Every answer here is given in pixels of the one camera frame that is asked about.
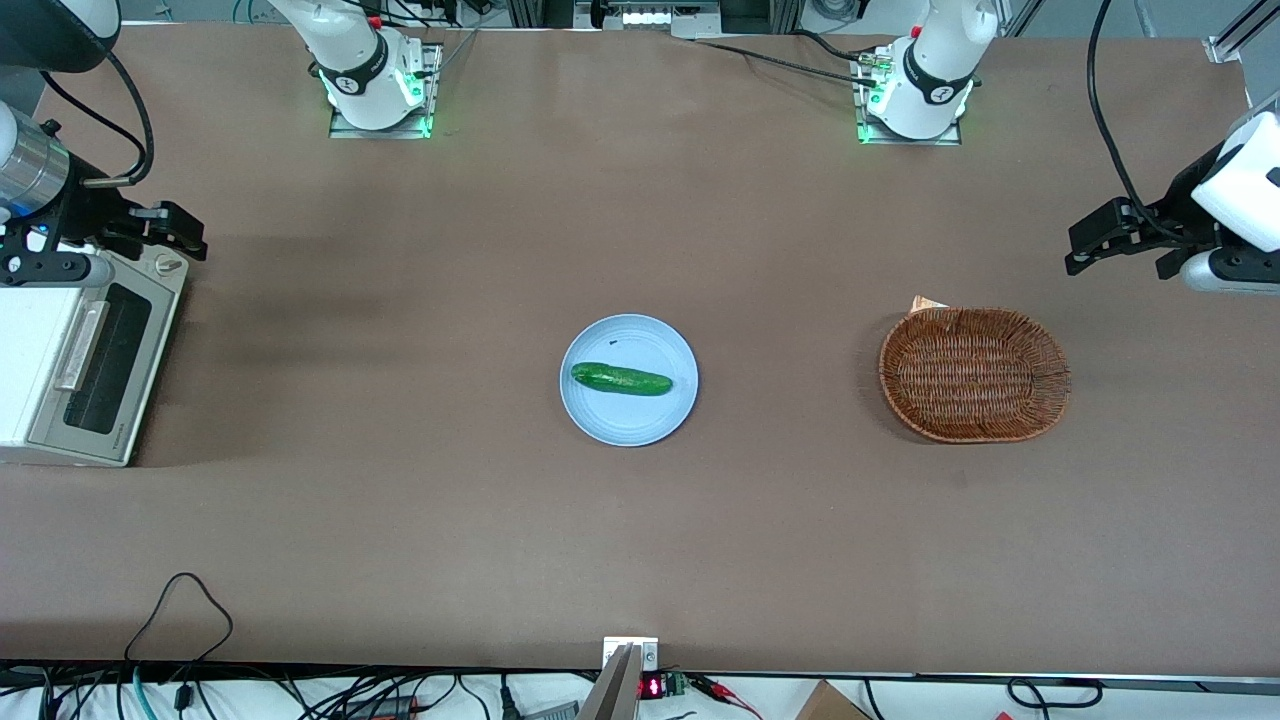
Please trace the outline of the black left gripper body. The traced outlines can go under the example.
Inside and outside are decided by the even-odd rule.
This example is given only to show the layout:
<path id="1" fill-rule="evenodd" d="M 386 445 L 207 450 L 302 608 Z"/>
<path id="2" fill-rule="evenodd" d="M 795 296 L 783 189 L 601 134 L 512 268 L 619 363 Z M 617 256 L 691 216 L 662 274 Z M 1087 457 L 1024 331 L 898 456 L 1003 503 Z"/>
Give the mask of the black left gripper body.
<path id="1" fill-rule="evenodd" d="M 1133 252 L 1156 249 L 1203 252 L 1220 246 L 1219 223 L 1192 197 L 1192 192 L 1207 178 L 1221 150 L 1222 145 L 1215 145 L 1180 170 L 1165 195 L 1152 204 L 1144 204 L 1135 188 L 1128 186 L 1135 210 L 1147 211 L 1147 219 L 1139 220 Z"/>

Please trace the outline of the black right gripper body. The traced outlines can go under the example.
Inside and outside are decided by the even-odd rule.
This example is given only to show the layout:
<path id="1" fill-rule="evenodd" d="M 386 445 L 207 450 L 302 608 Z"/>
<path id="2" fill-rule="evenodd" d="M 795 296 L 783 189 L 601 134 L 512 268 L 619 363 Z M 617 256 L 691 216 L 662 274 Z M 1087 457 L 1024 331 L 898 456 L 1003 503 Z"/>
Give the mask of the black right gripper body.
<path id="1" fill-rule="evenodd" d="M 14 237 L 13 249 L 36 252 L 90 243 L 134 259 L 136 218 L 131 215 L 134 206 L 118 190 L 87 190 L 74 181 L 32 217 L 4 223 L 3 242 Z"/>

